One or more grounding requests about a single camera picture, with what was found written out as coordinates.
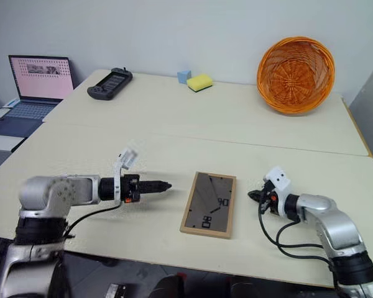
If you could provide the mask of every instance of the orange wicker basket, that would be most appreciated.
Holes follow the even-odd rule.
[[[289,37],[273,45],[259,65],[257,87],[268,105],[284,114],[318,107],[334,83],[329,50],[307,37]]]

